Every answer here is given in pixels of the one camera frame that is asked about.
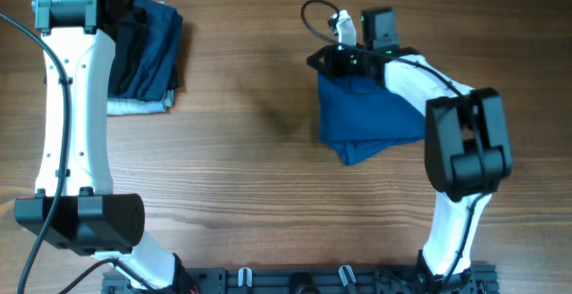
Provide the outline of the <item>blue polo shirt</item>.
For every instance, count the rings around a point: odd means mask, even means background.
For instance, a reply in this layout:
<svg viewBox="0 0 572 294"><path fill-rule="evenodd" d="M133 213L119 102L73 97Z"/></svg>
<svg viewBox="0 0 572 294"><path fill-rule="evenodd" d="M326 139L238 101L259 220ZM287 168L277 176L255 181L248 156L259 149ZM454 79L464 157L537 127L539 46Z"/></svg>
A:
<svg viewBox="0 0 572 294"><path fill-rule="evenodd" d="M359 164L388 147L425 138L425 118L375 81L356 75L318 76L320 141L346 165Z"/></svg>

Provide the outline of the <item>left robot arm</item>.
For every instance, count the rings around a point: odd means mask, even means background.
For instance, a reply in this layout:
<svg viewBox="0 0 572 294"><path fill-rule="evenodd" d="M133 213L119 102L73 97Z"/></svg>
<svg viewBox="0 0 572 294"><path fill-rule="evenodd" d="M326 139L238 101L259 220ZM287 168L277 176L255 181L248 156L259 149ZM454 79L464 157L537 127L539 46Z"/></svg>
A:
<svg viewBox="0 0 572 294"><path fill-rule="evenodd" d="M136 0L33 0L29 33L46 63L46 134L32 197L14 203L16 222L37 243L109 264L133 290L195 293L181 260L145 229L143 201L117 194L106 145L114 32Z"/></svg>

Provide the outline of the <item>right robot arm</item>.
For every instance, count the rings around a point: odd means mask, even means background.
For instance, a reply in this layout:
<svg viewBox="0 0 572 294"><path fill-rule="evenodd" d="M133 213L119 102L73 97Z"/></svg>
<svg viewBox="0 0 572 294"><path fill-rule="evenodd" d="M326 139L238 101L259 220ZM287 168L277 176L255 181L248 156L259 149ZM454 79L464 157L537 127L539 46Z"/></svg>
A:
<svg viewBox="0 0 572 294"><path fill-rule="evenodd" d="M387 147L424 142L435 190L429 237L414 281L421 293L466 290L479 220L513 167L500 94L459 83L404 47L389 7L356 27L335 9L325 46L307 58L318 74L320 138L347 165Z"/></svg>

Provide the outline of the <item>navy blue folded garment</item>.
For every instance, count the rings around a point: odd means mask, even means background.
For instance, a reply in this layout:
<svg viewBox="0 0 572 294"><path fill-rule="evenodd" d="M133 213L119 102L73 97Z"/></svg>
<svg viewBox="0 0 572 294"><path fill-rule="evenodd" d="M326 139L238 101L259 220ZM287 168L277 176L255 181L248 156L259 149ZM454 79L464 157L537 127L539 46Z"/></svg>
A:
<svg viewBox="0 0 572 294"><path fill-rule="evenodd" d="M183 18L175 8L153 0L137 0L132 10L135 7L147 12L144 50L139 69L129 88L122 95L112 98L159 101L167 90L178 87L175 60L179 51Z"/></svg>

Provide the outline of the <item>black folded garment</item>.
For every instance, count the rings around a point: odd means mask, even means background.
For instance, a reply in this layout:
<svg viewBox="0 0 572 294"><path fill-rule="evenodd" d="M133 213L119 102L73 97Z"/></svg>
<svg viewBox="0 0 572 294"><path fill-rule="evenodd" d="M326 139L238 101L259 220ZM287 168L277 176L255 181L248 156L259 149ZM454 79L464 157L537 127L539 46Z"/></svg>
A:
<svg viewBox="0 0 572 294"><path fill-rule="evenodd" d="M115 57L109 76L108 95L117 97L127 91L138 69L147 37L147 12L135 7L119 20Z"/></svg>

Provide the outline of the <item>light grey folded garment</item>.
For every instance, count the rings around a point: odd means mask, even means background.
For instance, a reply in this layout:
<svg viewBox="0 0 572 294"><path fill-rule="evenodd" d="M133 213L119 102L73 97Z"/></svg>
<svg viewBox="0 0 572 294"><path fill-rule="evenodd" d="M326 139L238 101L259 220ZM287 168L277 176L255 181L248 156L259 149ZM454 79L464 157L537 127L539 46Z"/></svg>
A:
<svg viewBox="0 0 572 294"><path fill-rule="evenodd" d="M173 106L174 93L174 90L167 90L163 98L159 101L141 101L137 99L109 97L107 99L107 114L117 116L166 113Z"/></svg>

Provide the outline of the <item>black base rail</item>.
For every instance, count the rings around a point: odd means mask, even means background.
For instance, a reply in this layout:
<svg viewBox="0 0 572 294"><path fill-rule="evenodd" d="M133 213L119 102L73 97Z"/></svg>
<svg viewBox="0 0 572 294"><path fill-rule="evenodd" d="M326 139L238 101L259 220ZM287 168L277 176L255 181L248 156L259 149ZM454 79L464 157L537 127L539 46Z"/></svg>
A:
<svg viewBox="0 0 572 294"><path fill-rule="evenodd" d="M351 268L352 276L337 269L226 270L223 268L187 269L197 284L197 293L421 293L421 273L413 265L385 265L377 268ZM468 281L451 277L442 293L500 293L494 265L473 265ZM121 273L104 273L101 293L144 293L131 286Z"/></svg>

